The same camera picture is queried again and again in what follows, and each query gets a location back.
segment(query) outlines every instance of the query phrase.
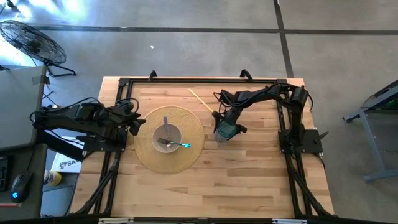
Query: black cable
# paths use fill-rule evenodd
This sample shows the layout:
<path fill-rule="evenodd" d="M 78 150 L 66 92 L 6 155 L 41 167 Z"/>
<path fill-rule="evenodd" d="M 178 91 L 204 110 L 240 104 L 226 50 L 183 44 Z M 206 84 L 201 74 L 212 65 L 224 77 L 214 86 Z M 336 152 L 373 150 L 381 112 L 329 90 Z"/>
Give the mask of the black cable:
<path fill-rule="evenodd" d="M 44 96 L 42 97 L 42 99 L 47 98 L 47 97 L 48 97 L 50 94 L 52 94 L 53 92 L 54 92 L 54 90 L 52 90 L 52 91 L 51 91 L 49 94 L 47 94 L 47 95 L 46 95 L 45 93 L 43 93 Z"/>
<path fill-rule="evenodd" d="M 70 207 L 71 207 L 71 205 L 72 205 L 73 197 L 75 196 L 75 190 L 76 190 L 76 186 L 77 186 L 77 179 L 79 178 L 79 175 L 80 175 L 80 174 L 77 174 L 77 177 L 76 177 L 76 180 L 75 180 L 75 185 L 73 186 L 73 190 L 72 190 L 72 196 L 70 197 L 70 201 L 69 201 L 68 208 L 67 208 L 67 210 L 65 211 L 65 214 L 63 214 L 63 216 L 66 216 L 66 215 L 68 214 L 69 209 L 70 209 Z"/>
<path fill-rule="evenodd" d="M 219 97 L 217 97 L 217 95 L 220 95 L 221 96 L 221 93 L 216 93 L 216 92 L 213 92 L 213 96 L 217 99 L 217 101 L 219 101 L 220 103 L 221 103 L 221 105 L 223 105 L 224 107 L 225 107 L 225 110 L 224 110 L 224 112 L 223 113 L 225 113 L 226 112 L 226 109 L 227 108 L 230 108 L 230 107 L 232 107 L 231 105 L 226 105 L 226 104 L 224 104 L 224 102 L 222 102 L 221 100 L 220 100 L 220 98 Z M 218 112 L 219 113 L 221 113 L 221 105 L 218 107 Z"/>
<path fill-rule="evenodd" d="M 137 111 L 138 111 L 138 108 L 139 108 L 139 102 L 138 102 L 138 100 L 135 99 L 134 97 L 127 97 L 127 98 L 124 98 L 124 99 L 121 99 L 121 100 L 116 101 L 116 103 L 118 103 L 118 102 L 120 102 L 120 101 L 123 101 L 123 100 L 134 100 L 134 101 L 137 103 L 136 110 L 133 112 L 133 114 L 136 114 Z"/>
<path fill-rule="evenodd" d="M 59 109 L 57 109 L 57 110 L 52 110 L 51 112 L 56 112 L 56 111 L 60 111 L 60 110 L 64 110 L 64 109 L 70 108 L 71 106 L 75 106 L 76 104 L 81 103 L 81 102 L 83 102 L 83 101 L 86 101 L 86 100 L 88 100 L 88 99 L 94 99 L 94 101 L 97 101 L 99 104 L 101 104 L 101 102 L 100 102 L 97 98 L 95 98 L 95 97 L 87 97 L 87 98 L 84 98 L 84 99 L 82 99 L 82 100 L 80 100 L 80 101 L 77 101 L 76 103 L 72 103 L 71 105 L 65 106 L 65 107 L 63 107 L 63 108 L 59 108 Z M 31 122 L 33 122 L 32 115 L 33 115 L 34 113 L 36 113 L 36 112 L 41 112 L 41 111 L 34 111 L 34 112 L 32 112 L 32 113 L 29 115 L 29 120 L 30 120 Z"/>
<path fill-rule="evenodd" d="M 30 59 L 32 59 L 32 61 L 35 64 L 35 66 L 37 66 L 37 64 L 36 64 L 35 60 L 33 60 L 32 56 L 30 56 L 29 54 L 28 54 L 28 56 L 30 57 Z"/>
<path fill-rule="evenodd" d="M 322 163 L 322 165 L 323 165 L 323 170 L 326 170 L 325 162 L 323 161 L 323 159 L 322 159 L 317 153 L 314 153 L 314 156 L 316 156 L 316 157 L 319 158 L 319 160 L 321 161 L 321 163 Z"/>
<path fill-rule="evenodd" d="M 242 106 L 243 104 L 247 103 L 248 101 L 252 100 L 254 97 L 256 97 L 256 96 L 258 96 L 258 95 L 260 95 L 260 94 L 263 94 L 263 93 L 267 93 L 272 87 L 274 87 L 274 86 L 276 86 L 276 85 L 280 85 L 280 86 L 284 85 L 284 86 L 288 86 L 288 87 L 296 87 L 295 85 L 292 85 L 292 84 L 278 84 L 278 83 L 276 83 L 276 84 L 271 85 L 269 88 L 265 89 L 264 91 L 259 92 L 259 93 L 255 94 L 255 95 L 253 95 L 252 97 L 246 99 L 244 102 L 239 103 L 239 104 L 237 104 L 237 103 L 232 103 L 232 102 L 229 100 L 229 98 L 225 95 L 225 93 L 221 92 L 221 94 L 224 95 L 225 99 L 228 101 L 228 103 L 229 103 L 231 106 L 240 107 L 240 106 Z M 286 101 L 285 99 L 283 99 L 281 96 L 279 96 L 279 99 L 278 99 L 278 100 L 279 100 L 279 101 L 283 101 L 283 102 L 284 102 L 285 104 L 287 104 L 287 105 L 290 104 L 288 101 Z"/>
<path fill-rule="evenodd" d="M 35 149 L 32 149 L 32 153 L 30 154 L 29 163 L 27 164 L 26 171 L 29 170 L 30 164 L 32 163 L 33 155 L 35 154 Z"/>
<path fill-rule="evenodd" d="M 390 153 L 393 153 L 393 154 L 398 154 L 398 151 L 391 151 L 391 150 L 388 150 L 388 149 L 386 149 L 386 152 L 390 152 Z"/>
<path fill-rule="evenodd" d="M 67 188 L 67 187 L 72 187 L 72 185 L 63 186 L 63 187 L 59 187 L 59 188 L 50 188 L 48 190 L 43 190 L 43 192 L 49 192 L 49 191 L 53 191 L 53 190 L 64 189 L 64 188 Z"/>
<path fill-rule="evenodd" d="M 312 99 L 312 97 L 311 97 L 311 95 L 310 94 L 308 94 L 308 97 L 310 98 L 310 100 L 311 100 L 311 108 L 310 108 L 310 111 L 312 111 L 312 108 L 313 108 L 313 99 Z"/>
<path fill-rule="evenodd" d="M 7 6 L 7 3 L 4 3 L 4 6 L 3 6 L 3 8 L 0 10 L 0 14 L 2 13 L 2 11 L 6 8 L 6 6 Z"/>
<path fill-rule="evenodd" d="M 87 157 L 89 157 L 94 151 L 87 152 L 86 155 L 83 157 L 83 160 L 85 160 Z"/>
<path fill-rule="evenodd" d="M 84 146 L 84 145 L 81 144 L 80 142 L 74 142 L 74 141 L 72 141 L 72 140 L 63 138 L 63 137 L 59 136 L 57 133 L 53 132 L 52 130 L 48 130 L 48 131 L 50 131 L 50 132 L 53 133 L 56 137 L 60 138 L 60 139 L 63 140 L 63 141 L 71 142 L 71 143 L 75 143 L 75 144 L 79 144 L 79 145 L 81 145 L 81 146 Z"/>
<path fill-rule="evenodd" d="M 50 97 L 46 96 L 46 98 L 49 99 L 54 105 L 57 105 L 54 101 L 52 101 L 52 100 L 50 99 Z"/>
<path fill-rule="evenodd" d="M 198 222 L 198 220 L 189 220 L 189 221 L 182 221 L 182 222 L 179 222 L 179 223 L 176 223 L 176 224 L 182 224 L 182 223 L 197 223 Z"/>

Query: fan stand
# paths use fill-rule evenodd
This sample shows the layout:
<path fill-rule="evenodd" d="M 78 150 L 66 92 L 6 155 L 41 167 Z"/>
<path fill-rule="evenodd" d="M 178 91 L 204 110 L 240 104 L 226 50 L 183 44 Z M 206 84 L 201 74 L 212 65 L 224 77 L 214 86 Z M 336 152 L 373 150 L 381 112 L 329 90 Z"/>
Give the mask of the fan stand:
<path fill-rule="evenodd" d="M 14 7 L 14 3 L 12 3 L 11 0 L 7 0 L 7 5 L 8 7 Z"/>
<path fill-rule="evenodd" d="M 60 66 L 60 65 L 56 65 L 56 64 L 54 64 L 54 63 L 52 63 L 52 62 L 49 62 L 48 60 L 44 60 L 43 63 L 44 63 L 44 65 L 47 67 L 47 70 L 49 71 L 49 74 L 50 74 L 52 77 L 62 77 L 62 76 L 68 76 L 68 75 L 73 75 L 73 76 L 75 76 L 75 75 L 76 75 L 76 72 L 75 72 L 74 70 L 69 69 L 69 68 L 65 68 L 65 67 Z M 67 71 L 72 72 L 72 73 L 64 73 L 64 74 L 54 75 L 54 73 L 51 71 L 51 69 L 50 69 L 49 66 L 55 66 L 55 67 L 58 67 L 58 68 L 62 68 L 62 69 L 64 69 L 64 70 L 67 70 Z"/>
<path fill-rule="evenodd" d="M 0 65 L 0 71 L 3 71 L 3 70 L 10 70 L 10 69 Z"/>

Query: computer mouse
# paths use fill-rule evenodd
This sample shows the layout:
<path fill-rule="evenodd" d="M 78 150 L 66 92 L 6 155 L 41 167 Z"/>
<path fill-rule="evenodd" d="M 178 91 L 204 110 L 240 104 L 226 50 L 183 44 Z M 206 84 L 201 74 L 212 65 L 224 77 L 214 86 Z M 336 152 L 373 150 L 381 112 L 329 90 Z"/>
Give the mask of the computer mouse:
<path fill-rule="evenodd" d="M 21 203 L 27 198 L 32 176 L 33 173 L 31 171 L 26 171 L 14 179 L 11 187 L 11 200 L 13 202 Z"/>

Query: desk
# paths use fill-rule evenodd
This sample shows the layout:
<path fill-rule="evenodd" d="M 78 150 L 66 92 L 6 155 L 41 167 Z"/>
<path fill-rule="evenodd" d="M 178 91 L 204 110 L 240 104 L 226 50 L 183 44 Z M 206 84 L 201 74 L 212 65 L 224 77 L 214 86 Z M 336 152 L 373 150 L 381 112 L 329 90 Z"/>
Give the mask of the desk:
<path fill-rule="evenodd" d="M 32 153 L 32 163 L 30 164 L 29 170 L 33 172 L 33 177 L 30 183 L 29 196 L 21 203 L 20 207 L 1 208 L 1 221 L 40 217 L 45 157 L 47 155 L 47 146 L 45 144 L 1 152 L 2 156 L 7 155 L 11 157 L 11 165 L 9 166 L 11 174 L 8 191 L 0 192 L 0 202 L 12 203 L 10 196 L 12 182 L 18 174 L 26 171 Z"/>
<path fill-rule="evenodd" d="M 42 106 L 46 71 L 37 66 L 0 72 L 0 151 L 35 143 L 29 115 Z"/>
<path fill-rule="evenodd" d="M 114 105 L 119 78 L 104 77 L 99 100 L 105 106 Z M 287 81 L 304 85 L 301 78 L 288 78 Z M 264 101 L 245 109 L 239 123 L 247 127 L 248 132 L 218 144 L 213 137 L 213 117 L 188 88 L 217 110 L 219 103 L 213 96 L 214 91 L 254 91 L 264 88 L 264 85 L 135 83 L 132 96 L 139 100 L 140 114 L 145 116 L 165 105 L 177 105 L 192 111 L 205 129 L 205 147 L 189 169 L 179 174 L 160 175 L 141 164 L 134 151 L 134 137 L 129 135 L 119 166 L 112 216 L 293 217 L 285 158 L 279 152 L 276 102 Z M 303 114 L 307 129 L 313 128 L 309 108 L 307 103 Z M 103 157 L 104 153 L 95 152 L 83 161 L 71 211 L 81 208 L 97 187 Z M 311 154 L 303 154 L 302 157 L 309 189 L 324 208 L 333 213 L 321 162 Z M 106 204 L 107 194 L 105 189 L 102 207 Z M 304 211 L 301 191 L 298 194 Z"/>

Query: gray table leg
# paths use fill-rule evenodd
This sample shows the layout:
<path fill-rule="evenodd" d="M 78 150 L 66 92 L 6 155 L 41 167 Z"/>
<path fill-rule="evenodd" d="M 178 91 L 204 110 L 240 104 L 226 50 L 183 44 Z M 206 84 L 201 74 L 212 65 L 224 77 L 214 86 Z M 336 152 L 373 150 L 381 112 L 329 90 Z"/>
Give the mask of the gray table leg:
<path fill-rule="evenodd" d="M 377 167 L 379 168 L 380 171 L 383 171 L 383 170 L 385 170 L 384 163 L 383 163 L 383 161 L 381 159 L 379 150 L 377 149 L 377 145 L 376 145 L 376 142 L 374 140 L 375 136 L 373 136 L 373 134 L 372 134 L 371 128 L 370 128 L 369 123 L 368 123 L 368 120 L 366 119 L 366 114 L 364 113 L 364 111 L 361 111 L 359 113 L 359 115 L 361 117 L 363 126 L 365 128 L 365 132 L 366 132 L 366 135 L 368 137 L 368 141 L 369 141 L 369 143 L 371 145 L 373 155 L 374 155 L 374 157 L 376 159 Z"/>
<path fill-rule="evenodd" d="M 355 111 L 355 112 L 352 113 L 352 114 L 349 114 L 349 115 L 347 115 L 347 116 L 344 116 L 344 117 L 343 117 L 343 120 L 344 120 L 346 123 L 350 123 L 350 122 L 352 122 L 352 120 L 354 120 L 355 118 L 359 118 L 360 115 L 361 115 L 361 112 L 362 112 L 362 110 L 359 109 L 359 110 Z"/>
<path fill-rule="evenodd" d="M 380 172 L 377 172 L 374 174 L 365 175 L 365 176 L 363 176 L 363 179 L 365 180 L 365 182 L 368 183 L 368 182 L 372 182 L 377 179 L 388 178 L 388 177 L 398 177 L 398 170 L 380 171 Z"/>

